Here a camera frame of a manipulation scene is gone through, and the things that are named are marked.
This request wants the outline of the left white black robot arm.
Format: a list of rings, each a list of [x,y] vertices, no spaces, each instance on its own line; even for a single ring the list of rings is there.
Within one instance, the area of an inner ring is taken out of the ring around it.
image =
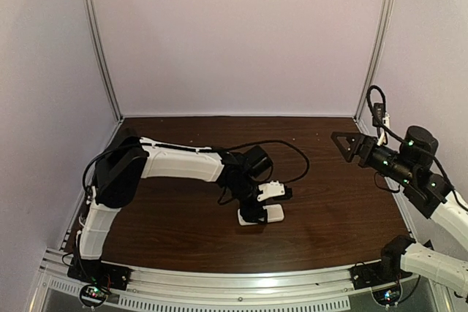
[[[94,175],[91,183],[83,185],[89,210],[76,237],[74,258],[79,262],[99,261],[117,213],[134,199],[144,178],[187,178],[215,183],[238,201],[241,226],[284,220],[282,206],[267,203],[284,193],[283,185],[257,180],[273,166],[259,145],[244,153],[223,148],[191,148],[139,137],[127,129],[95,156],[89,166]]]

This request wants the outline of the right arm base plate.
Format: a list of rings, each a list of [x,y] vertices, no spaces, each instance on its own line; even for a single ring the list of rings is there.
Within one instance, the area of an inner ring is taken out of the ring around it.
[[[399,274],[385,273],[381,261],[358,262],[350,269],[350,277],[354,290],[365,289],[385,284],[398,283],[403,278],[409,278],[412,273],[400,272]]]

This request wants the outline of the white remote control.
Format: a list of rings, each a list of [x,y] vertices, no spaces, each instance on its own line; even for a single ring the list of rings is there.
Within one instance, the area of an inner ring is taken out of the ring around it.
[[[239,208],[238,223],[241,226],[271,224],[284,220],[281,205],[264,205],[261,208]]]

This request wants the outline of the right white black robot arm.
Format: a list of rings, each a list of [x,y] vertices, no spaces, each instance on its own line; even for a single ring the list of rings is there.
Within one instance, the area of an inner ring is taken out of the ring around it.
[[[410,126],[398,151],[361,133],[333,132],[331,139],[345,161],[358,157],[360,167],[397,182],[420,214],[467,247],[467,203],[447,175],[431,171],[438,142],[429,131]],[[399,235],[381,250],[380,271],[385,278],[415,273],[467,297],[467,262],[432,251],[411,237]]]

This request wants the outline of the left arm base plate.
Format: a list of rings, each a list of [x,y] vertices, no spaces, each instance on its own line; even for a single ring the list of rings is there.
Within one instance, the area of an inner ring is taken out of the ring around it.
[[[67,276],[103,288],[125,291],[132,270],[125,266],[103,263],[100,260],[73,259]]]

